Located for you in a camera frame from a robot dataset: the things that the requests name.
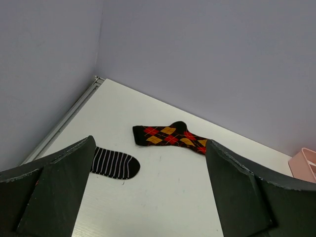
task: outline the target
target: black and white striped sock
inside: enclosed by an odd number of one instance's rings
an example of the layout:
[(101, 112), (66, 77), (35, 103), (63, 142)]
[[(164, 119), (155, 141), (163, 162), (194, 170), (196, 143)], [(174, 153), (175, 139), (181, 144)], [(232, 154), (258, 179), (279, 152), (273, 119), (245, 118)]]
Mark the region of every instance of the black and white striped sock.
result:
[(138, 160), (123, 152), (96, 147), (91, 171), (114, 179), (131, 179), (140, 169)]

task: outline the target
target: wall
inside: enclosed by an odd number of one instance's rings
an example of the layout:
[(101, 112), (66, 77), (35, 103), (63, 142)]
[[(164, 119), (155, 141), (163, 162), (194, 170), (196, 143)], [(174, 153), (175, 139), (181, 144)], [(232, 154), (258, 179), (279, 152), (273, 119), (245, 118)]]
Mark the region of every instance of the wall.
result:
[(288, 155), (316, 149), (315, 9), (108, 0), (97, 73)]
[(103, 0), (0, 3), (0, 170), (19, 165), (92, 83)]

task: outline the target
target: red diamond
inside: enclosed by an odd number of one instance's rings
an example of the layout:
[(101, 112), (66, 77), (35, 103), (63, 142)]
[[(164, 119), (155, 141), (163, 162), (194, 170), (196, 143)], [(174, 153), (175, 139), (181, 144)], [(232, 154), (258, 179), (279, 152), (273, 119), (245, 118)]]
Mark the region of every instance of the red diamond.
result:
[(154, 129), (153, 127), (147, 127), (144, 132), (146, 132), (147, 134), (150, 135), (155, 135), (156, 133), (158, 133), (159, 131)]
[(202, 152), (203, 154), (206, 153), (206, 147), (198, 147), (197, 148), (200, 152)]
[(184, 135), (189, 138), (190, 140), (196, 140), (196, 138), (194, 137), (194, 135), (190, 132), (184, 132)]
[(177, 141), (179, 141), (179, 139), (177, 139), (176, 137), (174, 136), (167, 136), (165, 139), (165, 141), (169, 142), (171, 145), (175, 144)]

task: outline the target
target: pink box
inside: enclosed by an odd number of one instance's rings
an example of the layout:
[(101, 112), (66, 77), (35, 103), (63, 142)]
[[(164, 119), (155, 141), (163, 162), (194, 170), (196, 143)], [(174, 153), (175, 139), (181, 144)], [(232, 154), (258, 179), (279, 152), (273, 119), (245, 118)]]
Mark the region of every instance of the pink box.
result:
[(316, 152), (302, 148), (288, 164), (294, 178), (316, 183)]

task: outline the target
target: white table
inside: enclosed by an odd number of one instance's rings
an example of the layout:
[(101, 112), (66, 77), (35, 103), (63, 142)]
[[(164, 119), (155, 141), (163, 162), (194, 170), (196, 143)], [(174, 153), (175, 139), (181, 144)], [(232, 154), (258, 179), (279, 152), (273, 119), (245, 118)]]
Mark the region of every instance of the white table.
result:
[(288, 156), (107, 79), (44, 155), (93, 135), (98, 146), (135, 156), (141, 169), (126, 181), (89, 175), (74, 237), (223, 236), (205, 158), (185, 148), (134, 143), (132, 126), (178, 120), (192, 133), (291, 176)]

